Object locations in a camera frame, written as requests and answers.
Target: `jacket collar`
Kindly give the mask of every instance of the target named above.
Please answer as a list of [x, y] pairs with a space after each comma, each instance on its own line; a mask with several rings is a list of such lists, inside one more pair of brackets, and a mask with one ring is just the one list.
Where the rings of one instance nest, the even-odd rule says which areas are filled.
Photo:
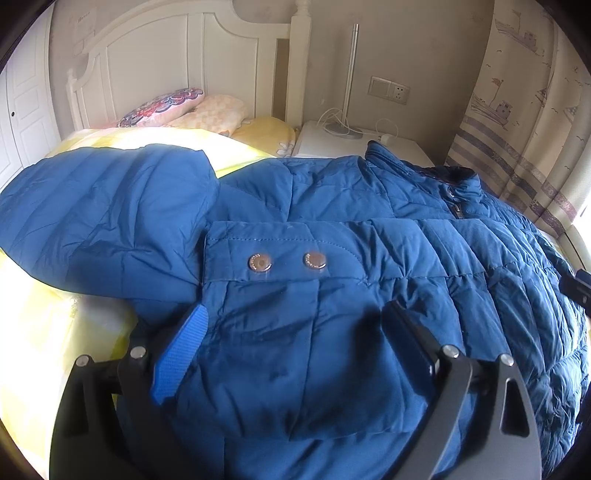
[[437, 166], [422, 168], [400, 160], [382, 144], [372, 140], [368, 144], [365, 160], [408, 181], [420, 184], [424, 189], [440, 194], [444, 189], [453, 189], [462, 201], [480, 201], [483, 195], [480, 177], [466, 167]]

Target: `wall outlet panel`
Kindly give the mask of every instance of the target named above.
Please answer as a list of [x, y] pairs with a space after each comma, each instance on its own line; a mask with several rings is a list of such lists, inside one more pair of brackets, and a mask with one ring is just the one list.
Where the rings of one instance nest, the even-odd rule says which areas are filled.
[[393, 82], [392, 80], [371, 77], [369, 82], [368, 94], [390, 100], [391, 102], [400, 103], [401, 105], [407, 104], [409, 93], [409, 87]]

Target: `white wardrobe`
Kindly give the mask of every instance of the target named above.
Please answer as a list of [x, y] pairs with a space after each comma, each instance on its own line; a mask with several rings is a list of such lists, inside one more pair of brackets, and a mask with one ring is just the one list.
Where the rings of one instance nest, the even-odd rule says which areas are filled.
[[29, 29], [0, 73], [0, 192], [60, 142], [49, 84], [53, 5]]

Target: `beige wall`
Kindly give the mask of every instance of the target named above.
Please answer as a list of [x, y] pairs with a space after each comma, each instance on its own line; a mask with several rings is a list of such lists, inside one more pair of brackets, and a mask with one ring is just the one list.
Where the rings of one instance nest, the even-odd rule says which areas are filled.
[[[144, 0], [58, 0], [50, 43], [50, 75], [62, 136], [73, 130], [66, 98], [74, 62], [74, 19], [98, 6], [96, 30]], [[294, 0], [233, 0], [247, 21], [289, 22]], [[342, 106], [350, 30], [360, 23], [359, 49], [349, 109], [351, 124], [373, 129], [380, 118], [398, 124], [400, 136], [416, 140], [443, 162], [476, 83], [492, 22], [494, 0], [312, 0], [312, 38], [304, 119]], [[372, 75], [411, 88], [408, 104], [367, 95]], [[387, 122], [381, 131], [395, 133]]]

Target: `patterned curtain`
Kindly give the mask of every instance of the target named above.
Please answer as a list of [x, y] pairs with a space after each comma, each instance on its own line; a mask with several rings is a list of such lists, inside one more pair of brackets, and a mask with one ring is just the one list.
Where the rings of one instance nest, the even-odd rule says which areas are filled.
[[474, 169], [490, 192], [558, 238], [591, 189], [590, 134], [591, 76], [564, 32], [535, 0], [496, 0], [446, 164]]

